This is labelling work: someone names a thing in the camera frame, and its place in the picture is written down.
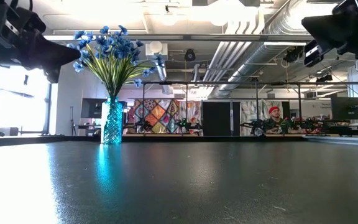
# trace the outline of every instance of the desk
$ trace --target desk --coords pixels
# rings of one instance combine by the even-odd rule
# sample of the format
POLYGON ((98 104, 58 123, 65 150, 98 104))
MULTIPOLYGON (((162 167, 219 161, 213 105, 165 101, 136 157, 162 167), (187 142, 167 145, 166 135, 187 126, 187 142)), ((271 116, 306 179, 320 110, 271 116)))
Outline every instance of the desk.
MULTIPOLYGON (((123 134, 123 137, 143 137, 143 134, 123 134)), ((182 137, 181 134, 147 134, 146 137, 182 137)), ((196 134, 183 134, 183 137, 198 137, 196 134)))
POLYGON ((56 142, 0 147, 0 223, 34 220, 358 223, 358 146, 56 142))
POLYGON ((93 134, 96 130, 102 128, 100 124, 74 124, 74 127, 78 128, 78 135, 80 135, 80 129, 85 129, 85 136, 93 134))

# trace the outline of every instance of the ceiling beam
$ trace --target ceiling beam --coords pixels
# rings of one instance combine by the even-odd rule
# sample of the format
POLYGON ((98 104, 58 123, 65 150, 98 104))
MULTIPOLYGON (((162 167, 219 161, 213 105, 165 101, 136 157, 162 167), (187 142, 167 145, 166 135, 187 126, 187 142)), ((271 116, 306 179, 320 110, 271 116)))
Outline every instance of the ceiling beam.
MULTIPOLYGON (((73 40, 72 35, 46 35, 47 40, 73 40)), ((309 42, 310 35, 256 35, 256 34, 130 34, 129 39, 142 41, 233 41, 233 42, 309 42)))

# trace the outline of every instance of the vase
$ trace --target vase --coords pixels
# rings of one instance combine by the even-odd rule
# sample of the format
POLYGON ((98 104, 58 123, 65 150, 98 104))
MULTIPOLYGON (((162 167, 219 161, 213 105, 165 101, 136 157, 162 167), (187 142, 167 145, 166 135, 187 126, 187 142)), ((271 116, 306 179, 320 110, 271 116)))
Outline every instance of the vase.
POLYGON ((118 97, 111 100, 107 98, 102 105, 101 120, 102 144, 120 144, 122 139, 122 103, 118 102, 118 97))

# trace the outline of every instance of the man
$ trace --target man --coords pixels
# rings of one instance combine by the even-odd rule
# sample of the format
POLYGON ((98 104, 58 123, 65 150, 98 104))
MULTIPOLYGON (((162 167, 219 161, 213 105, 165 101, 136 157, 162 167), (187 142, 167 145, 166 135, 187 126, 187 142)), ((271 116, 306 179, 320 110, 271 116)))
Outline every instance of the man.
POLYGON ((288 132, 288 122, 286 119, 280 117, 280 108, 273 106, 268 111, 270 119, 265 121, 265 130, 267 134, 280 134, 280 127, 282 132, 288 132))

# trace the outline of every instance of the monitor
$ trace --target monitor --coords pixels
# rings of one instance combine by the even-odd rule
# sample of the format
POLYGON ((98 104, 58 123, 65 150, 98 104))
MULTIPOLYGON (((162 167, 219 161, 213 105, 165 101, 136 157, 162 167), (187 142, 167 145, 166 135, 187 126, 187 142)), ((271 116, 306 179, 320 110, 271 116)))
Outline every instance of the monitor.
POLYGON ((102 104, 106 99, 83 98, 81 118, 102 118, 102 104))
POLYGON ((358 97, 332 97, 333 120, 358 119, 358 97))

